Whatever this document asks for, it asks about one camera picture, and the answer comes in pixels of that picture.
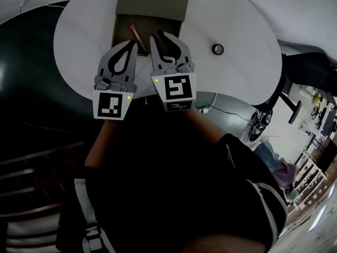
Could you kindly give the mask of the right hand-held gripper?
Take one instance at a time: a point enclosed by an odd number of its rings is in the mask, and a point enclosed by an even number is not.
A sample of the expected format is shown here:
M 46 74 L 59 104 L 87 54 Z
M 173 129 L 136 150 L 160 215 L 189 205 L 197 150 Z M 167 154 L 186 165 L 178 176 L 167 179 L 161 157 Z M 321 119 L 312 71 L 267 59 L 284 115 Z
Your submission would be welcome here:
M 175 59 L 175 65 L 179 66 L 172 66 L 172 61 L 164 58 L 159 40 L 152 34 L 151 80 L 166 112 L 189 110 L 196 100 L 196 73 L 194 64 L 190 63 L 189 47 L 168 32 L 158 31 L 158 35 L 166 45 L 169 56 Z

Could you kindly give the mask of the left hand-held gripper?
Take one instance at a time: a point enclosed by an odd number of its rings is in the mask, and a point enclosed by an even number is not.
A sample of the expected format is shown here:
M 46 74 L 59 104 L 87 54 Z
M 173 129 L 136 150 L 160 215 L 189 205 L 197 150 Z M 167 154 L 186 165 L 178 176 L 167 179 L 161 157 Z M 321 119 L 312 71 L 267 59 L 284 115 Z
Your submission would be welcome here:
M 98 66 L 92 93 L 93 115 L 96 119 L 123 120 L 136 93 L 134 84 L 138 44 L 124 41 L 106 52 Z M 123 68 L 116 64 L 125 55 Z

